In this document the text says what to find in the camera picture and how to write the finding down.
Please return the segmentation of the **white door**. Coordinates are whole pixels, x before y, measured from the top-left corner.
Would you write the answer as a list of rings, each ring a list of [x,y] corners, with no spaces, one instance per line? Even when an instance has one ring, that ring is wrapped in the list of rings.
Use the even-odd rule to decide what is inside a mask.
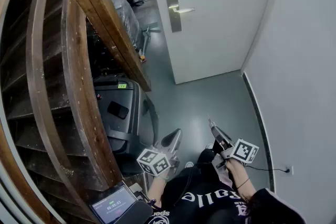
[[[182,31],[173,33],[166,0],[157,0],[175,83],[239,70],[267,0],[178,0]]]

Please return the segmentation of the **plastic-wrapped black stack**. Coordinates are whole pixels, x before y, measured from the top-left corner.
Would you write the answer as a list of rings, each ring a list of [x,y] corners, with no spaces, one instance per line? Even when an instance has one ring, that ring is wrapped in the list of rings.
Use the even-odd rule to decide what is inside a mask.
[[[143,47],[144,36],[131,5],[127,0],[112,0],[112,2],[133,47],[136,51],[139,51]]]

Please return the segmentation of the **brown wooden staircase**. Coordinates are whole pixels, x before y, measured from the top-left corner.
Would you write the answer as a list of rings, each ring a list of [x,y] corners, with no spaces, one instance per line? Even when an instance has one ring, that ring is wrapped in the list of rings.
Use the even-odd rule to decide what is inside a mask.
[[[0,164],[45,224],[100,224],[87,201],[122,180],[94,91],[87,24],[150,90],[112,0],[0,0]]]

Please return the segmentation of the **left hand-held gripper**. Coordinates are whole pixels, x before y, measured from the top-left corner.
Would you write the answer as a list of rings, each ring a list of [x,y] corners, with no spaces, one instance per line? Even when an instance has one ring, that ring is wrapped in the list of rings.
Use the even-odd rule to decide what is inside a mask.
[[[165,171],[168,171],[169,175],[174,175],[180,165],[177,152],[182,137],[182,130],[178,128],[165,136],[156,146],[140,144],[136,161],[141,169],[152,176],[159,176]]]

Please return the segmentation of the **tablet with timer screen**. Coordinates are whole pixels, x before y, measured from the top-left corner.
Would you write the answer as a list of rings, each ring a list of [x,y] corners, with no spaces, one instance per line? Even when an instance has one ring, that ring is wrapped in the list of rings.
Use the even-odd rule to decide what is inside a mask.
[[[136,201],[133,192],[121,181],[96,195],[88,205],[102,224],[114,224]]]

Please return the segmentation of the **black hard suitcase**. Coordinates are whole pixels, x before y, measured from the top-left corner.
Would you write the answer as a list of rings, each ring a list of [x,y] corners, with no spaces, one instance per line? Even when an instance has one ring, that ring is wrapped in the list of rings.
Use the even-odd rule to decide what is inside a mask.
[[[126,89],[118,84],[127,83]],[[155,106],[139,84],[121,76],[100,76],[93,80],[98,108],[111,150],[123,176],[142,172],[137,163],[140,144],[154,146],[158,139],[158,116]],[[107,108],[111,101],[129,109],[122,120]]]

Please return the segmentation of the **grey metal bracket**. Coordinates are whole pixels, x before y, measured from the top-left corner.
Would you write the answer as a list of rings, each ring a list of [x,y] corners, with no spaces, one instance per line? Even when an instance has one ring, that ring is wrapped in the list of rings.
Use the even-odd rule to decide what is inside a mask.
[[[143,189],[138,183],[132,184],[131,186],[129,186],[129,189],[138,200],[144,200]]]

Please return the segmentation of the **black printed shirt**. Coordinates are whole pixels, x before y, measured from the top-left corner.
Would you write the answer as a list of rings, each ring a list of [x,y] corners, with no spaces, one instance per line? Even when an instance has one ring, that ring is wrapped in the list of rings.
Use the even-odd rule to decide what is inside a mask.
[[[187,168],[170,180],[146,224],[306,224],[292,206],[267,188],[244,200],[237,190]]]

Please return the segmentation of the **person's left forearm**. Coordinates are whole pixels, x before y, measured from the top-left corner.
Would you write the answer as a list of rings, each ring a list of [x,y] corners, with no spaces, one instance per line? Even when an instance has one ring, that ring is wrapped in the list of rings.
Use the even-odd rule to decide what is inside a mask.
[[[165,171],[158,177],[155,177],[152,181],[152,184],[148,190],[148,198],[155,199],[155,205],[159,208],[162,207],[161,198],[164,192],[164,188],[166,186],[168,179],[168,171]]]

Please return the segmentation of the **black pouch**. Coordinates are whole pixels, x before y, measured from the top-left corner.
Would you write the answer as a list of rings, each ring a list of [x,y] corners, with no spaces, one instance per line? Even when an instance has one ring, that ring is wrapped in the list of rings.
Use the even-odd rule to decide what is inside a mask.
[[[152,207],[138,200],[114,224],[145,224],[152,214]]]

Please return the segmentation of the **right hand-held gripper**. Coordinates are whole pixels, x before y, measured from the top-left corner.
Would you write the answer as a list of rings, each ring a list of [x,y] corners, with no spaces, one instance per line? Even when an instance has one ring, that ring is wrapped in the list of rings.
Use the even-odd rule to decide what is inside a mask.
[[[218,126],[211,124],[210,128],[220,151],[212,160],[212,165],[216,171],[221,168],[226,169],[227,160],[232,158],[243,164],[251,164],[253,162],[259,150],[258,146],[242,139],[238,139],[233,145],[232,139]]]

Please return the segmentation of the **black trousers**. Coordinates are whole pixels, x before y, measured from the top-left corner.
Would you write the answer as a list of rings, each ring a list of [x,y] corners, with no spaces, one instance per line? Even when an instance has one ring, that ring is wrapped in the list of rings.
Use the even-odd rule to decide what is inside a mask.
[[[218,174],[213,167],[212,160],[215,157],[215,153],[212,150],[204,149],[198,157],[196,163],[191,168],[184,168],[179,176],[203,176],[205,179],[218,178]]]

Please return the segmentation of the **person's right forearm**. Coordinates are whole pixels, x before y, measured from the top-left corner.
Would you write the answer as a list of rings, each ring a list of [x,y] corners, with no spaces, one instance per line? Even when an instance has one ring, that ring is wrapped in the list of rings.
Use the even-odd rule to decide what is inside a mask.
[[[234,158],[227,160],[227,169],[232,174],[236,187],[242,184],[249,177],[243,164]],[[247,203],[250,203],[253,195],[256,193],[256,189],[250,179],[237,191],[241,198]]]

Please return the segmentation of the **black phone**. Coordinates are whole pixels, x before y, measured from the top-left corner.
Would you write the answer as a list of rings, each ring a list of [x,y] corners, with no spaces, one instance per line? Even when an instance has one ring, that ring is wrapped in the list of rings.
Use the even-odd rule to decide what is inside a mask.
[[[120,105],[114,101],[111,101],[108,108],[107,108],[108,113],[124,120],[128,113],[129,109],[123,105]]]

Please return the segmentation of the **grey metal rod tool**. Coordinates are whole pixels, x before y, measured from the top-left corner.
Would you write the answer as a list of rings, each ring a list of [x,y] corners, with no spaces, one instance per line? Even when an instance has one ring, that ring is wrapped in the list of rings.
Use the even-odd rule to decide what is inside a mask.
[[[151,40],[151,34],[152,33],[160,33],[160,27],[158,22],[146,24],[141,27],[142,30],[142,35],[143,35],[143,45],[140,46],[139,48],[139,58],[142,63],[146,62],[146,56],[145,56],[145,51],[150,43]]]

